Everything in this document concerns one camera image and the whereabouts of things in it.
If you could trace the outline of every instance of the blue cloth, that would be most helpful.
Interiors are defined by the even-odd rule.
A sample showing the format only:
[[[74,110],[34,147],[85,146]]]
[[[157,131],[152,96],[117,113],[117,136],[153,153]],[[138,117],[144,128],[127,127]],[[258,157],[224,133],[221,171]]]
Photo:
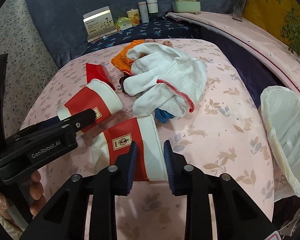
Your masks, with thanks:
[[[161,18],[157,22],[139,24],[91,43],[85,54],[112,46],[144,39],[199,39],[199,27],[187,22]]]
[[[109,6],[114,22],[145,0],[26,0],[30,15],[45,46],[61,68],[83,54],[88,46],[83,15]],[[159,16],[172,11],[173,0],[158,0]],[[232,0],[198,0],[201,10],[231,13]]]
[[[269,86],[285,87],[275,74],[245,48],[204,27],[201,28],[200,34],[201,39],[216,44],[236,68],[255,104],[252,107],[258,108],[261,105],[260,95],[265,88]]]
[[[168,120],[167,119],[172,119],[174,118],[175,116],[168,113],[167,111],[165,110],[162,110],[162,109],[159,109],[159,108],[156,108],[154,110],[154,117],[156,119],[158,119],[160,122],[162,123],[166,123]]]

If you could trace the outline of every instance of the orange cloth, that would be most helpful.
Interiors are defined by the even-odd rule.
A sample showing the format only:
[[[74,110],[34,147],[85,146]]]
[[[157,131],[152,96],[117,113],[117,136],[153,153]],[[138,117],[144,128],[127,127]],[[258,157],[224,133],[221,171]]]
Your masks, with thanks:
[[[129,60],[127,58],[127,52],[129,49],[132,49],[134,46],[137,46],[139,44],[144,43],[144,40],[136,40],[131,42],[128,46],[126,46],[117,56],[115,56],[112,60],[111,63],[114,65],[116,68],[121,70],[124,73],[128,73],[129,75],[132,75],[131,73],[131,64],[134,62],[133,60]]]

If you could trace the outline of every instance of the green box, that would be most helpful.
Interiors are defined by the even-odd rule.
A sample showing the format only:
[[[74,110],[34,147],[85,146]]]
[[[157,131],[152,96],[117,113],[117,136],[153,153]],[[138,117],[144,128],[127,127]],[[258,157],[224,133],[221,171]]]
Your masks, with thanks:
[[[173,10],[177,13],[200,13],[200,1],[197,0],[175,0],[172,1]]]

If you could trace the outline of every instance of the paper cup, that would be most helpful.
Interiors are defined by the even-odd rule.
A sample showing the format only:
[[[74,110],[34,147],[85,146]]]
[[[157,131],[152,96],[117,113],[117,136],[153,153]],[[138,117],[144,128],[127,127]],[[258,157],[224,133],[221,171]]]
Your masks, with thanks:
[[[93,124],[83,128],[81,130],[83,133],[123,109],[123,105],[109,85],[98,79],[93,79],[66,102],[57,113],[59,119],[64,120],[89,108],[95,111],[96,120]]]
[[[91,152],[95,173],[129,152],[132,141],[138,146],[134,181],[167,180],[162,145],[152,115],[129,119],[93,138]]]

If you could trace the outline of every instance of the white glove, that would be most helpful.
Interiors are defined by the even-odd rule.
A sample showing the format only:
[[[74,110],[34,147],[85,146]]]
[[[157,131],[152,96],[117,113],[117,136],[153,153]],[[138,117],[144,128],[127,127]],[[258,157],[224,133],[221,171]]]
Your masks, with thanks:
[[[138,59],[141,53],[147,54]],[[189,55],[158,43],[143,43],[127,53],[135,60],[131,72],[135,76],[124,81],[124,90],[139,97],[132,109],[147,116],[160,108],[177,117],[194,110],[205,88],[206,65]]]

